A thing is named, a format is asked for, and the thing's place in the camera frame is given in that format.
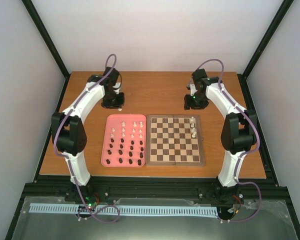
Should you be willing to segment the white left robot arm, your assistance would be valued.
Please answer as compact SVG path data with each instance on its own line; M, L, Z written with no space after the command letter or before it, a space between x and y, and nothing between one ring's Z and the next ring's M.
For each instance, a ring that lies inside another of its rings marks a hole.
M121 92L122 76L113 67L106 67L102 75L91 75L79 96L62 112L51 117L51 136L54 153L63 157L70 172L70 181L79 187L76 195L82 201L93 198L94 188L87 183L90 173L86 166L84 149L87 135L84 122L94 108L101 102L105 109L121 109L125 95Z

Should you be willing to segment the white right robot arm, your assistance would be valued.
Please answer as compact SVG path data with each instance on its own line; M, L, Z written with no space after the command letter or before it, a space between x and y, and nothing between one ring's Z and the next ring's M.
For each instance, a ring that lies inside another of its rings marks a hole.
M221 144L225 149L221 171L217 177L223 188L238 184L239 173L245 156L251 153L253 145L260 145L257 131L257 114L240 105L226 90L219 77L208 77L204 69L191 74L193 83L187 89L190 93L184 97L185 110L203 110L213 103L224 123L221 131Z

